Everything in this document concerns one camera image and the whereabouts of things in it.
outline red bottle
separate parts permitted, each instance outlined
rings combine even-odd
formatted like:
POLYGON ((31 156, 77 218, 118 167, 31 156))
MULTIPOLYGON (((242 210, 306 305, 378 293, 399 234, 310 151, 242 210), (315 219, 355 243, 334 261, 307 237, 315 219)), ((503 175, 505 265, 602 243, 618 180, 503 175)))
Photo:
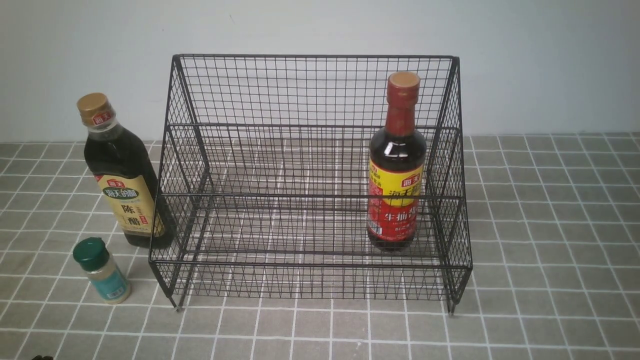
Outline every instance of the red bottle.
MULTIPOLYGON (((369 195, 420 195, 427 143, 415 131, 420 78, 395 72, 387 81, 387 123, 369 143, 369 195)), ((367 233, 377 248, 403 249, 413 241, 418 199, 369 199, 367 233)))

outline black wire rack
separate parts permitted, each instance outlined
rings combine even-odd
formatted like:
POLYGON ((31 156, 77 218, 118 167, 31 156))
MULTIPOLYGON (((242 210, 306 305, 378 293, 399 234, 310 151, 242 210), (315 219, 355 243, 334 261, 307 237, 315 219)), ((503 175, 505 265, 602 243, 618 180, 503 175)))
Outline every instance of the black wire rack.
POLYGON ((152 241, 164 294, 460 301, 472 270, 460 66, 453 56, 175 55, 159 196, 175 239, 152 241), (367 237, 369 140, 388 76, 422 79, 428 142, 415 239, 367 237))

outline green cap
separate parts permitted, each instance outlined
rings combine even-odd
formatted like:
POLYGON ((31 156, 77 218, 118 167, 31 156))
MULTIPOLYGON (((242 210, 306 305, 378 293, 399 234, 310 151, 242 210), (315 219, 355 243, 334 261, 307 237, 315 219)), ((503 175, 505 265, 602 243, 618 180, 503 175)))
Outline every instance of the green cap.
POLYGON ((101 238, 86 238, 74 247, 74 260, 85 271, 96 271, 109 261, 109 252, 101 238))

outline white wall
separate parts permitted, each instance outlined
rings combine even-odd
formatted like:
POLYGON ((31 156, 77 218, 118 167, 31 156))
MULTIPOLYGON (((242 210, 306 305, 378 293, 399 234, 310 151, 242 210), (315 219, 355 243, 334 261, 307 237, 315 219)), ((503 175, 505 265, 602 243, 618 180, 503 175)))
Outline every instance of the white wall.
POLYGON ((466 133, 640 129, 638 0, 0 1, 0 141, 160 138, 175 53, 453 54, 466 133))

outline seasoning shaker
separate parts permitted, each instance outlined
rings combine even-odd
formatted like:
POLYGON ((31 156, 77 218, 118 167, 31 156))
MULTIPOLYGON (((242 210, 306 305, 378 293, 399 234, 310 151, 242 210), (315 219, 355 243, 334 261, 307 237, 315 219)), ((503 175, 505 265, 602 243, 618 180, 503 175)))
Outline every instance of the seasoning shaker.
POLYGON ((100 297, 107 304, 119 304, 131 294, 131 284, 125 279, 113 256, 101 238, 87 238, 74 247, 74 260, 86 273, 100 297))

